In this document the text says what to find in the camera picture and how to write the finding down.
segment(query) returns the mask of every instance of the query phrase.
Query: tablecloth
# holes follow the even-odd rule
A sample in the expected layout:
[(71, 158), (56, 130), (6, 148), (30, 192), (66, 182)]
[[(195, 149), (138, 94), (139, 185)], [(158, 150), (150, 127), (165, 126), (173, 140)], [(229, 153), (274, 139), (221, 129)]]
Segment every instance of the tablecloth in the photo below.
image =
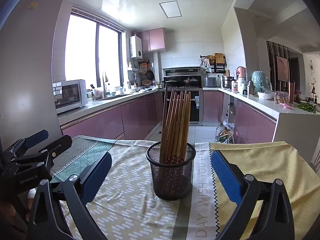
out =
[[(61, 156), (67, 163), (55, 167), (55, 180), (79, 173), (107, 151), (112, 167), (87, 209), (109, 240), (113, 239), (214, 239), (223, 229), (236, 204), (231, 202), (211, 168), (211, 152), (219, 149), (230, 163), (258, 180), (283, 180), (292, 205), (295, 237), (300, 240), (320, 213), (320, 178), (284, 142), (263, 144), (195, 144), (192, 192), (177, 201), (159, 199), (152, 190), (152, 177), (145, 153), (151, 141), (106, 140), (78, 136), (73, 149)], [(259, 201), (242, 237), (246, 239), (255, 224)], [(81, 239), (68, 208), (63, 203), (67, 223), (75, 238)]]

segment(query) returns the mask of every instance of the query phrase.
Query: faucet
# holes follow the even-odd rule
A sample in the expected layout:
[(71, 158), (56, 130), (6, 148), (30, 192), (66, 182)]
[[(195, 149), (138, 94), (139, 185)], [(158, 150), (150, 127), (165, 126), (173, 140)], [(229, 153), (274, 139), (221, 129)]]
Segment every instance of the faucet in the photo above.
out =
[(103, 85), (103, 97), (107, 97), (107, 91), (106, 91), (106, 82), (108, 82), (107, 74), (105, 71), (102, 72), (102, 85)]

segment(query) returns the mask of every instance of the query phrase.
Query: doorway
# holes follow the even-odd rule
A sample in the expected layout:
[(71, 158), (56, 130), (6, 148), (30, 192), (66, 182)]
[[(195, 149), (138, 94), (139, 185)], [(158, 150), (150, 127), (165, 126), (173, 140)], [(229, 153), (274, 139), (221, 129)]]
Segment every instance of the doorway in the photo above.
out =
[(300, 68), (298, 57), (290, 58), (291, 79), (295, 82), (294, 89), (300, 90)]

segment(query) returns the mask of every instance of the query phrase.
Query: ceiling lamp panel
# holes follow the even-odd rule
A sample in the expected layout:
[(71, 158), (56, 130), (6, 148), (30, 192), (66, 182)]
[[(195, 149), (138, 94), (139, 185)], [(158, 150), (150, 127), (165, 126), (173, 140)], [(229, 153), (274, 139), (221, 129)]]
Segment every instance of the ceiling lamp panel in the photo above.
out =
[(178, 1), (159, 3), (167, 18), (182, 17)]

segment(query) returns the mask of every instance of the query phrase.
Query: blue gripper pad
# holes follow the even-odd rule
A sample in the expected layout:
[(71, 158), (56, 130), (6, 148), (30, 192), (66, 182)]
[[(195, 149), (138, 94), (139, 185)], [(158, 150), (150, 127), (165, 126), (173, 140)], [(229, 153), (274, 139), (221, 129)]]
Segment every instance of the blue gripper pad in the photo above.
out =
[(217, 174), (229, 199), (237, 205), (240, 205), (242, 201), (241, 184), (218, 151), (214, 151), (211, 155), (211, 166)]

